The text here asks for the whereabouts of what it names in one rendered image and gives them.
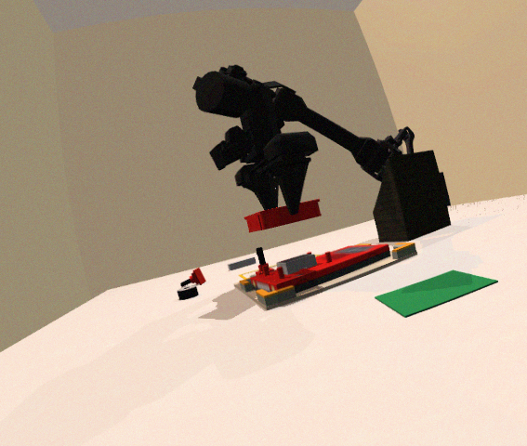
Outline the green flat rectangle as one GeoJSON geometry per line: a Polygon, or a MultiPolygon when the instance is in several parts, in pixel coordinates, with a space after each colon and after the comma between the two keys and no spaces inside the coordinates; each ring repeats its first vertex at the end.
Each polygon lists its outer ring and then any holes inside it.
{"type": "Polygon", "coordinates": [[[376,295],[375,299],[407,318],[497,282],[495,279],[452,269],[422,282],[376,295]]]}

